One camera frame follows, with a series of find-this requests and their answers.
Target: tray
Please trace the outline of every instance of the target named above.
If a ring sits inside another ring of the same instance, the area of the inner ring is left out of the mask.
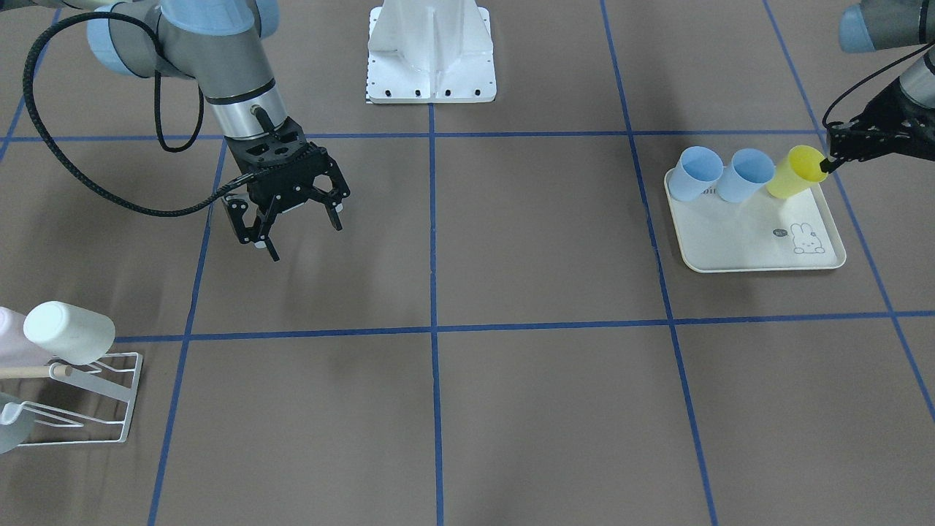
[[[728,203],[710,188],[697,199],[666,197],[682,260],[695,272],[828,270],[847,254],[821,185],[789,199],[760,188],[742,203]]]

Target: light blue cup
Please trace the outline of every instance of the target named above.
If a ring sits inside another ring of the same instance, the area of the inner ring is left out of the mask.
[[[669,175],[669,195],[690,201],[711,188],[723,171],[724,163],[717,153],[704,146],[687,148]]]
[[[6,393],[0,393],[0,412],[8,403],[20,403],[20,401]],[[26,440],[32,432],[35,423],[36,416],[32,411],[20,411],[16,419],[7,425],[0,423],[0,454],[22,444],[22,441]]]
[[[776,167],[768,155],[754,148],[744,148],[730,159],[730,165],[717,182],[717,195],[729,203],[743,202],[772,181],[775,173]]]

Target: robotic arm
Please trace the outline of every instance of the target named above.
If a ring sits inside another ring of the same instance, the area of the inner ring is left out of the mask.
[[[94,0],[0,0],[0,10],[30,5],[95,8],[145,24],[161,44],[161,53],[152,35],[140,27],[105,18],[88,23],[91,49],[105,66],[123,75],[197,81],[244,174],[247,195],[223,196],[238,241],[266,248],[273,260],[279,260],[269,230],[278,214],[309,199],[324,205],[332,226],[341,230],[338,212],[351,191],[327,150],[308,142],[302,127],[289,117],[260,43],[279,23],[276,0],[101,4]],[[319,176],[329,181],[327,189],[315,185]],[[247,198],[256,206],[250,226],[243,219]]]
[[[863,0],[844,11],[839,37],[846,52],[928,44],[935,39],[935,6],[929,9],[929,0]],[[935,161],[933,61],[935,49],[916,60],[849,122],[827,123],[825,115],[830,149],[829,159],[821,165],[825,173],[845,162],[868,161],[888,153]]]

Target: yellow cup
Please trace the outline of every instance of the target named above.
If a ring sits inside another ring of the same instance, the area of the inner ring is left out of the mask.
[[[827,174],[821,170],[825,154],[811,146],[796,146],[776,165],[776,175],[766,189],[774,197],[788,199],[809,187],[824,181]]]

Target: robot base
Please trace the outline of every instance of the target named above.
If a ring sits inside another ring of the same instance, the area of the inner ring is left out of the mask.
[[[367,102],[491,102],[490,13],[473,0],[386,0],[370,11]]]

